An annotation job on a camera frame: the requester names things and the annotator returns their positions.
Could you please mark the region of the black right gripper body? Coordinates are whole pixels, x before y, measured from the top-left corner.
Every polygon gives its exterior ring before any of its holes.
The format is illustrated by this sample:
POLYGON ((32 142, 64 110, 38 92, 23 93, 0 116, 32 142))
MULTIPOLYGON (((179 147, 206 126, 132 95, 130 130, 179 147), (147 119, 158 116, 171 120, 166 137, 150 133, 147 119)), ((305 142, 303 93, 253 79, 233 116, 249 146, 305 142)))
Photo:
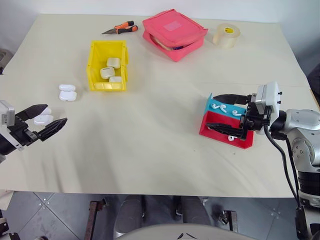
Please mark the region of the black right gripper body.
POLYGON ((260 101, 256 93, 244 96, 239 104, 247 105, 245 114, 240 118, 241 139, 247 138, 248 131, 260 131, 270 125, 272 109, 260 101))

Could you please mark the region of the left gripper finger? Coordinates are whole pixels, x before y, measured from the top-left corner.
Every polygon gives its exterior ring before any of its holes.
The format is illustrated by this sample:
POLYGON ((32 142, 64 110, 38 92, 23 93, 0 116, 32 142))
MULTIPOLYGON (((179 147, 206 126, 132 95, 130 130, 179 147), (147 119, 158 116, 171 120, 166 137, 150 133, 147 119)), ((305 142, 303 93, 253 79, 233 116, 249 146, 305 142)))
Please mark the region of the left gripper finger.
POLYGON ((65 117, 51 122, 50 124, 46 125, 43 130, 37 133, 38 138, 41 141, 47 140, 48 138, 58 133, 65 126, 67 121, 68 119, 65 117))
POLYGON ((28 107, 15 114, 15 123, 31 120, 40 115, 47 107, 47 104, 36 104, 28 107))

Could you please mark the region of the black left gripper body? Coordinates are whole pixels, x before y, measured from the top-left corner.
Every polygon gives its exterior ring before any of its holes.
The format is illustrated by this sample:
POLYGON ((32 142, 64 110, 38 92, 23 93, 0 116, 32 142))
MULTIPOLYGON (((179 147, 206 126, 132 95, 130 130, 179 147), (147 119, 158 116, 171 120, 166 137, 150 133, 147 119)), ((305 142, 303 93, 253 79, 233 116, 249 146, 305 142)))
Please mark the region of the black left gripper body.
POLYGON ((22 150, 39 139, 38 133, 30 131, 28 127, 26 121, 15 123, 14 116, 13 124, 7 126, 7 151, 22 150))

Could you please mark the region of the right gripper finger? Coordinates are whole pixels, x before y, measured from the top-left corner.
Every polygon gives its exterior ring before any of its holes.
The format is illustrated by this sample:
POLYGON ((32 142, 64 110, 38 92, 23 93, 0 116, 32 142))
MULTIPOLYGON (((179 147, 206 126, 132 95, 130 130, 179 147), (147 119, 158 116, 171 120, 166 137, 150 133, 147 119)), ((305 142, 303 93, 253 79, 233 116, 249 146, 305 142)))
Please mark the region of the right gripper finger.
POLYGON ((214 96, 213 100, 229 105, 247 105, 251 101, 251 95, 221 94, 214 96))
POLYGON ((237 137, 240 139, 246 139, 247 131, 243 128, 235 128, 231 125, 224 123, 206 123, 205 126, 210 130, 214 130, 224 135, 237 137))

